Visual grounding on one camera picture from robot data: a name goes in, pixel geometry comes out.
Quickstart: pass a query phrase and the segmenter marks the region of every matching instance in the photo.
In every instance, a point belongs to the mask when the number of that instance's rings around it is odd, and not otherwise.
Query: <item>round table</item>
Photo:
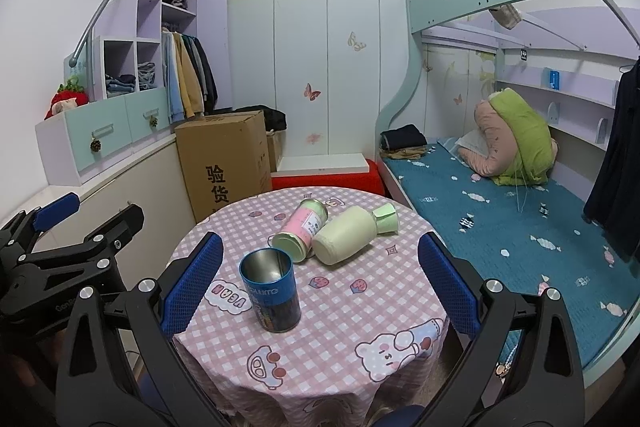
[[[418,240],[433,229],[394,202],[398,233],[378,236],[332,267],[315,257],[294,265],[302,318],[287,333],[270,333],[251,309],[238,265],[269,244],[303,198],[324,201],[330,219],[349,206],[373,210],[389,202],[350,188],[286,188],[198,223],[172,260],[209,231],[222,238],[224,259],[174,343],[216,406],[254,427],[356,427],[376,393],[388,405],[409,403],[438,359],[448,320],[417,260]]]

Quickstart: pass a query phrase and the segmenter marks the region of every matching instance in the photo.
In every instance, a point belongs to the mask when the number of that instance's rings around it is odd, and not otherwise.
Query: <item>bolt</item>
[[[140,281],[140,284],[138,284],[138,289],[141,292],[150,292],[153,288],[155,288],[156,283],[151,280],[151,279],[145,279],[143,281]]]
[[[490,281],[486,282],[486,288],[491,292],[491,293],[500,293],[502,291],[502,283],[500,281],[497,281],[495,279],[491,279]]]
[[[91,286],[85,286],[84,288],[82,288],[80,290],[80,298],[81,299],[88,299],[93,294],[94,294],[94,289],[91,288]]]
[[[547,288],[546,296],[549,297],[552,301],[560,300],[560,292],[555,288]]]

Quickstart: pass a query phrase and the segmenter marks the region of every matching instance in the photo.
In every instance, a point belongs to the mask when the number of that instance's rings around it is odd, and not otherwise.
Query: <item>blue gripper pad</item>
[[[49,203],[41,208],[33,220],[33,230],[47,232],[58,223],[62,223],[67,217],[73,216],[80,208],[80,198],[77,194],[69,192],[59,200]]]
[[[480,331],[478,300],[443,251],[427,234],[418,243],[418,262],[453,327],[473,340]]]
[[[167,295],[160,324],[167,338],[182,333],[189,326],[207,288],[218,273],[222,254],[222,239],[212,233]]]

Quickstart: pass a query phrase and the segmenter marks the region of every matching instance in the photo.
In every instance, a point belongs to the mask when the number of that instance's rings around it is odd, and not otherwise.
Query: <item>green drawer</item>
[[[124,99],[127,102],[127,116],[133,142],[169,126],[169,110],[164,87],[128,94]]]
[[[131,143],[126,96],[89,103],[65,113],[78,171]],[[92,152],[90,147],[94,139],[100,140],[98,152]]]

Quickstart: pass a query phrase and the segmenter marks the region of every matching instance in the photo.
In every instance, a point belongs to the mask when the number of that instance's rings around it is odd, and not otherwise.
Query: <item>teal bedsheet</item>
[[[640,293],[640,280],[602,231],[582,218],[583,202],[550,180],[538,187],[498,187],[460,164],[441,145],[419,160],[385,163],[418,213],[456,257],[512,291],[558,288],[574,326],[582,367],[605,346]],[[518,334],[500,357],[507,362]]]

